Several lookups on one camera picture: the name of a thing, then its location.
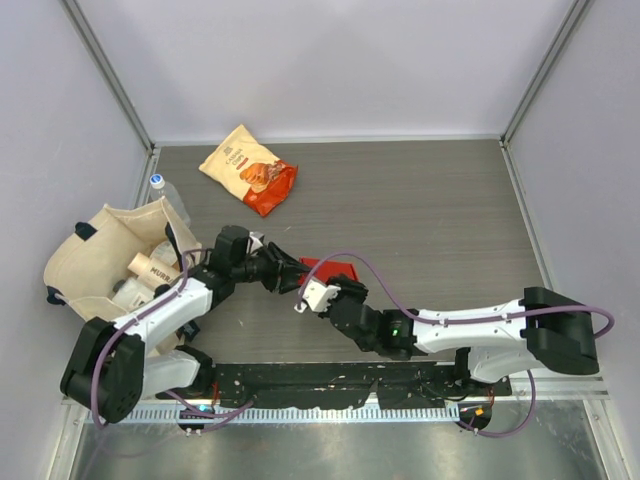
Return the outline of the red paper box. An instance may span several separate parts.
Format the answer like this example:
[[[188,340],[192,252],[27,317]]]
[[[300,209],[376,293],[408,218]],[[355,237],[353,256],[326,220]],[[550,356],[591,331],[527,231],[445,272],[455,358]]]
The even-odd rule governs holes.
[[[310,269],[313,269],[319,262],[318,258],[311,257],[299,257],[298,260]],[[314,277],[323,283],[327,283],[330,278],[341,275],[349,278],[350,280],[359,281],[358,274],[353,264],[334,260],[325,262],[314,274]]]

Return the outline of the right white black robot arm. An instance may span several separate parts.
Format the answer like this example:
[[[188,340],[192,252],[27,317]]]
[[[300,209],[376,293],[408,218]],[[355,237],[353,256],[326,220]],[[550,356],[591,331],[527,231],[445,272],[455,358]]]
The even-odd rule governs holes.
[[[543,287],[519,299],[458,310],[375,310],[367,289],[347,277],[313,280],[304,303],[360,350],[406,361],[445,350],[456,353],[451,380],[465,395],[526,370],[587,376],[599,371],[596,336],[584,305]]]

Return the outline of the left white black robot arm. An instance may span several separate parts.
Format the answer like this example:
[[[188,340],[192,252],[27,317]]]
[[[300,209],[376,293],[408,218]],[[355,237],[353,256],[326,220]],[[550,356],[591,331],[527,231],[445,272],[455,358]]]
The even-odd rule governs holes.
[[[153,350],[189,322],[220,305],[241,283],[270,292],[297,289],[310,268],[244,227],[222,228],[213,247],[187,250],[178,280],[155,299],[113,322],[95,317],[81,329],[60,381],[61,393],[86,407],[97,426],[115,424],[149,396],[181,389],[205,397],[212,359],[187,346]]]

